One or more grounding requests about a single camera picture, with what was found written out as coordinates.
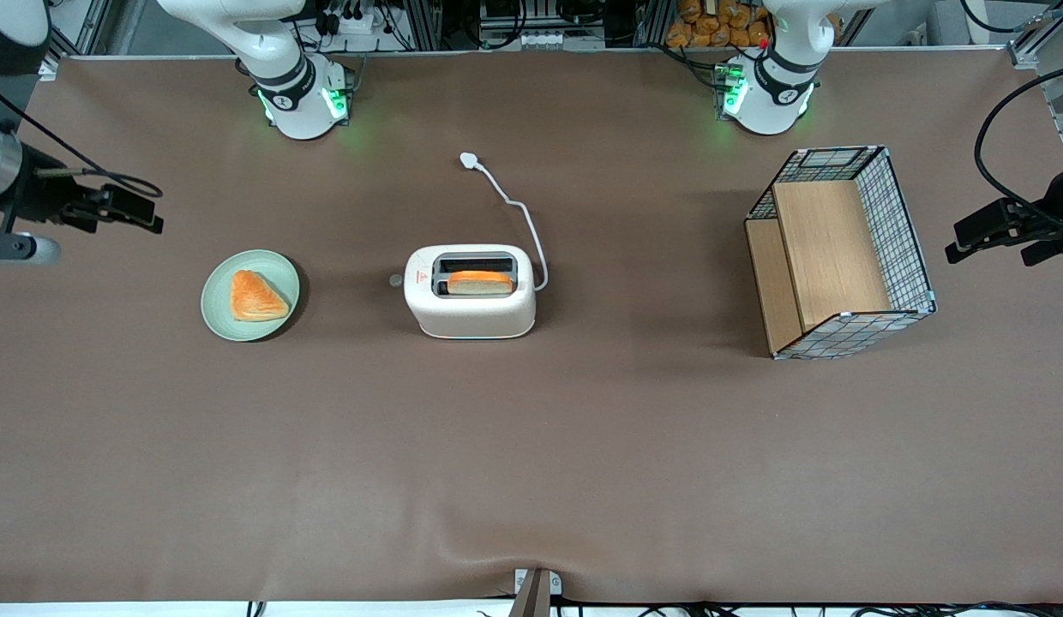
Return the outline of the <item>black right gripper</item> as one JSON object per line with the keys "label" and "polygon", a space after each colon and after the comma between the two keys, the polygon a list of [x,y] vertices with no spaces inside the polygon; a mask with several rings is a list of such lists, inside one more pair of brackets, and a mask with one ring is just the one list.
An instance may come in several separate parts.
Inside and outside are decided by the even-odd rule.
{"label": "black right gripper", "polygon": [[[58,159],[33,146],[22,146],[21,172],[15,181],[15,217],[34,223],[72,226],[92,234],[100,223],[134,226],[152,234],[163,233],[164,220],[155,214],[155,202],[116,184],[98,191],[81,186],[70,176],[43,178],[39,171],[57,171]],[[97,191],[97,213],[92,196]]]}

